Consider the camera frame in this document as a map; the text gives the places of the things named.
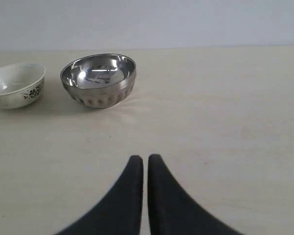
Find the table surface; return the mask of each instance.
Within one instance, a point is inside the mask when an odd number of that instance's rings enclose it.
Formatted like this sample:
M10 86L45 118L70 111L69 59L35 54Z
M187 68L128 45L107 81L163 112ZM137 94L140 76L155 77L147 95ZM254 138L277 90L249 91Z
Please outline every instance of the table surface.
M294 47L111 50L132 57L132 94L106 110L63 89L70 61L101 51L0 53L45 65L41 99L0 110L0 235L68 226L111 188L128 157L162 154L185 190L249 235L294 235Z

